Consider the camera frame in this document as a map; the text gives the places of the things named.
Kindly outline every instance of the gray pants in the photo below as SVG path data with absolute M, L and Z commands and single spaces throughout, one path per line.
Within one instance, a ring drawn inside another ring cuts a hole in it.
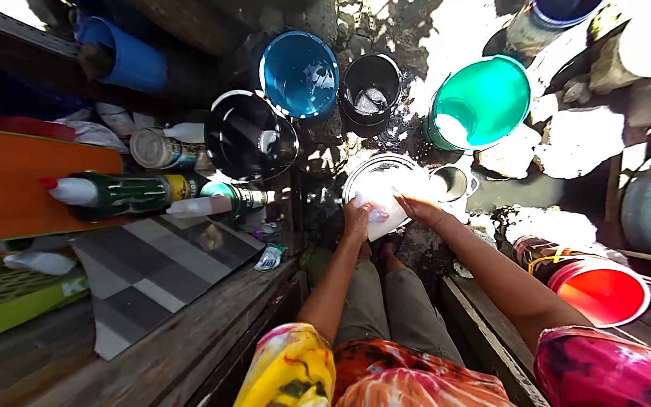
M 464 365 L 441 315 L 411 269 L 385 275 L 385 304 L 375 266 L 358 262 L 333 349 L 348 340 L 379 338 Z

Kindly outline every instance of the plastic bottle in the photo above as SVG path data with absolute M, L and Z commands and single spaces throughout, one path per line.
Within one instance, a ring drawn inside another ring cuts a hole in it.
M 97 186 L 83 178 L 46 177 L 39 183 L 49 191 L 49 195 L 67 205 L 95 208 L 97 206 Z
M 173 202 L 167 213 L 177 218 L 192 218 L 221 214 L 231 211 L 232 208 L 229 196 L 205 196 Z
M 77 262 L 58 253 L 28 251 L 8 255 L 4 258 L 4 264 L 14 270 L 30 270 L 53 276 L 63 276 L 74 268 Z
M 40 183 L 69 205 L 72 216 L 90 222 L 162 211 L 178 200 L 198 197 L 207 181 L 194 172 L 151 176 L 80 172 L 59 180 L 43 178 Z

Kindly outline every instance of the blue bucket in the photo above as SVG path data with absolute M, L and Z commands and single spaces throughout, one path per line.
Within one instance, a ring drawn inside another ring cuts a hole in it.
M 167 61 L 148 44 L 100 17 L 88 17 L 77 32 L 79 43 L 103 43 L 116 52 L 114 68 L 102 79 L 125 88 L 156 92 L 167 81 Z
M 599 7 L 602 0 L 533 0 L 538 24 L 547 29 L 566 30 L 574 27 Z
M 278 36 L 260 59 L 260 86 L 284 115 L 299 119 L 332 115 L 339 82 L 336 56 L 308 32 Z

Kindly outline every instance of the water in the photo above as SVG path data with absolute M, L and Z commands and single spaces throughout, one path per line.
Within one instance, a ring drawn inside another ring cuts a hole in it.
M 283 84 L 283 96 L 291 115 L 312 115 L 330 104 L 336 79 L 333 68 L 321 62 L 309 64 L 305 69 L 293 67 Z

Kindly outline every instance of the green bucket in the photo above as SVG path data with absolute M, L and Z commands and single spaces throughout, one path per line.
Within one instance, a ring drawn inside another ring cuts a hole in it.
M 517 128 L 531 98 L 529 78 L 517 60 L 486 57 L 443 81 L 424 132 L 440 150 L 483 150 Z

